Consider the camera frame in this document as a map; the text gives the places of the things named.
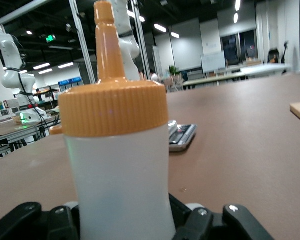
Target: exit sign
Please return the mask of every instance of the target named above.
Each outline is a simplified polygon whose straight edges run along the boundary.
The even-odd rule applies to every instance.
[[[50,43],[50,42],[56,40],[56,36],[55,35],[49,35],[45,40],[46,40],[47,43]]]

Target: brown table surface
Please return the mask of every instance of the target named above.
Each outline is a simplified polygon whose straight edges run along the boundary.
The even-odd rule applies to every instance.
[[[5,121],[0,123],[0,136],[12,134],[18,131],[22,131],[28,128],[33,128],[33,125],[21,125],[16,124],[13,120],[12,121]]]
[[[170,155],[169,191],[214,212],[246,206],[275,239],[300,240],[300,75],[167,95],[169,117],[198,124],[189,149]],[[0,218],[16,205],[75,201],[61,135],[0,159]]]

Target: orange bottle cap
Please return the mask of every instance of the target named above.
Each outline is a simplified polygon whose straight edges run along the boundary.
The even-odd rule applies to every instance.
[[[126,79],[111,3],[97,1],[94,13],[99,80],[59,96],[62,132],[71,137],[106,137],[167,124],[165,87]]]

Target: squeeze bottle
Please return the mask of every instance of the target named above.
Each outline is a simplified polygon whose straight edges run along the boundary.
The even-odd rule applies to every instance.
[[[128,81],[112,5],[94,4],[98,83],[59,96],[81,240],[170,240],[165,87]]]

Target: blue sign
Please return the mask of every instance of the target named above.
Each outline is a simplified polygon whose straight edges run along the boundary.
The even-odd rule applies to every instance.
[[[74,84],[74,83],[78,83],[81,82],[81,77],[75,77],[69,80],[64,80],[64,81],[59,81],[58,84],[59,86],[64,86],[64,85],[68,85],[68,84]]]

